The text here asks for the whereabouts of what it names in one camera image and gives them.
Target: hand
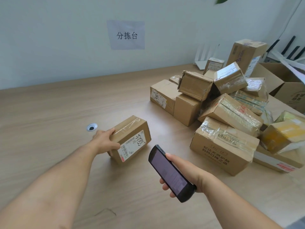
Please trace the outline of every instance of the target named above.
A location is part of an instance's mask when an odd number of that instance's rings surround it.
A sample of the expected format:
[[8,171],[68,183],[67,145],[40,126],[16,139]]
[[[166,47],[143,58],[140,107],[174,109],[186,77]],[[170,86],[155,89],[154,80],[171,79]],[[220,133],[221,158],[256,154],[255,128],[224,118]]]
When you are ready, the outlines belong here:
[[96,131],[96,134],[94,134],[89,144],[94,147],[97,154],[102,154],[112,149],[119,149],[121,147],[119,143],[110,141],[109,139],[110,135],[113,134],[114,131],[114,128],[109,129],[107,131]]
[[[196,192],[203,193],[204,192],[204,183],[205,177],[210,176],[211,174],[198,168],[192,163],[172,154],[165,154],[167,159],[172,161],[173,164],[179,169],[179,171],[186,177],[188,181],[195,184],[197,186]],[[165,181],[160,178],[160,183],[163,184],[162,189],[168,190],[169,187],[166,185]],[[176,197],[173,192],[170,193],[170,197]]]

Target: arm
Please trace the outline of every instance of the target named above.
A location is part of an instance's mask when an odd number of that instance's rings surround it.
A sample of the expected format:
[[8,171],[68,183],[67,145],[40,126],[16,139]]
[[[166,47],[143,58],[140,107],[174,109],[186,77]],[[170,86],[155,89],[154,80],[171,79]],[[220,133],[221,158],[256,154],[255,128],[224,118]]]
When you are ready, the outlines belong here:
[[[166,157],[191,183],[197,186],[197,192],[206,195],[223,229],[282,228],[212,174],[175,155],[166,154]],[[160,183],[163,184],[163,190],[169,189],[162,179],[160,179]]]
[[38,177],[0,212],[0,228],[71,228],[97,154],[119,149],[114,128],[93,139]]

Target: table surface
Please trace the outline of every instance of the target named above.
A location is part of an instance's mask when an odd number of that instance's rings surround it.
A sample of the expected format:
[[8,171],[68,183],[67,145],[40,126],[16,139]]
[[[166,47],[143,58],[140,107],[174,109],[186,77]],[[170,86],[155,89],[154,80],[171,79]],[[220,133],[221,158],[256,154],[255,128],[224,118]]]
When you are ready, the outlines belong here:
[[[303,217],[305,169],[281,174],[252,163],[231,177],[189,149],[200,122],[186,127],[149,101],[152,84],[182,70],[198,69],[188,64],[0,91],[0,208],[88,142],[95,133],[86,131],[89,123],[106,130],[135,115],[147,120],[152,141],[126,166],[108,154],[95,158],[74,228],[221,228],[203,194],[181,204],[162,190],[148,163],[155,144],[211,172],[281,226]],[[273,97],[267,108],[275,118],[296,112]]]

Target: mobile phone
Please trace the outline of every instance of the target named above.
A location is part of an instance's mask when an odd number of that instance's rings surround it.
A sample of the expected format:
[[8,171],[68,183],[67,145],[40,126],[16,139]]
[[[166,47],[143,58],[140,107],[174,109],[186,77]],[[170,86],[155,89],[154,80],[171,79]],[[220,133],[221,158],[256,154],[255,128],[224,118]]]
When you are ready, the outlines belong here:
[[159,145],[153,147],[148,161],[180,202],[186,202],[195,193],[197,187],[190,183],[173,163],[166,158],[165,152]]

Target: phone screen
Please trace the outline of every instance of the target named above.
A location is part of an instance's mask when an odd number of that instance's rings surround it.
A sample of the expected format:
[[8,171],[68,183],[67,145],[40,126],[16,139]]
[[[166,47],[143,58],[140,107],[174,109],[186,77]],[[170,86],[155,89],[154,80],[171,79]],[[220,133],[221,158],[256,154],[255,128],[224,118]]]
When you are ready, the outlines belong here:
[[176,196],[187,185],[185,179],[181,177],[178,171],[169,163],[159,150],[156,151],[151,164],[159,172],[162,179],[170,186]]

